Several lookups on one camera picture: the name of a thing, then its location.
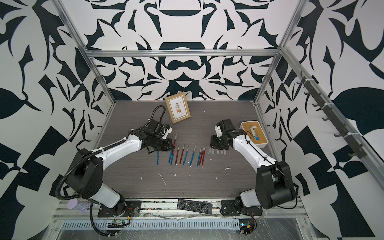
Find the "red knife capped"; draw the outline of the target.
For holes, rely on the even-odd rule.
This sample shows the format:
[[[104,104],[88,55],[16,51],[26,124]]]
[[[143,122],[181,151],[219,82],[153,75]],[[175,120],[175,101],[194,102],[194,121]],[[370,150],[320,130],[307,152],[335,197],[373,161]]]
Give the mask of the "red knife capped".
[[[180,164],[182,163],[182,159],[183,159],[184,151],[185,151],[185,145],[184,145],[183,148],[182,148],[182,153],[181,153],[181,157],[180,157],[180,161],[179,161]]]

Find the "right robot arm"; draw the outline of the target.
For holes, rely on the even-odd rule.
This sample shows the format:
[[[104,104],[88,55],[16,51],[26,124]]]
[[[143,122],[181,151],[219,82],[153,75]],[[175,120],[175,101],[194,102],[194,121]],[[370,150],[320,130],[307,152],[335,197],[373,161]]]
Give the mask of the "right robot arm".
[[[230,119],[218,122],[215,132],[211,137],[212,149],[233,148],[256,172],[255,188],[240,193],[237,198],[242,208],[281,208],[282,204],[297,200],[298,194],[294,188],[290,166],[286,162],[278,162],[267,155],[252,142],[244,130],[237,130]]]

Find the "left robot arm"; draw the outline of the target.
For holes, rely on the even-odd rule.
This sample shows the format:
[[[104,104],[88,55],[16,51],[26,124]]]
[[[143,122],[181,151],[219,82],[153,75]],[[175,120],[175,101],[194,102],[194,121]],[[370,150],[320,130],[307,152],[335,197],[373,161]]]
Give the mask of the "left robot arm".
[[[82,198],[109,209],[122,205],[122,195],[104,183],[104,170],[127,155],[143,149],[148,150],[149,154],[174,150],[175,145],[168,137],[172,130],[168,124],[149,120],[145,126],[132,130],[127,137],[113,144],[92,151],[78,151],[68,171],[59,181],[55,197],[61,201]]]

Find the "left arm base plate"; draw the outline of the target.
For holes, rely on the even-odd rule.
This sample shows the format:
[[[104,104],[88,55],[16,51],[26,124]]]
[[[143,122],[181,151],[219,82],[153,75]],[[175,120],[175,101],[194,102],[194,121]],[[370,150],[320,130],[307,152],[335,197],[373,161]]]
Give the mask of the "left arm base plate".
[[[119,218],[119,217],[138,217],[141,211],[141,201],[122,201],[118,202],[113,208],[107,208],[101,205],[98,217],[99,218]]]

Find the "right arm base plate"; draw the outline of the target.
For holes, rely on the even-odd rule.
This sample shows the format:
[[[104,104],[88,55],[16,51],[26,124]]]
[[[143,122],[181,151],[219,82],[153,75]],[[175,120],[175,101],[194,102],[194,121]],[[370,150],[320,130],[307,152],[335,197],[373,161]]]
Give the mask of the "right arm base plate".
[[[222,200],[220,213],[223,216],[254,216],[259,217],[263,215],[263,208],[261,206],[244,207],[239,199]]]

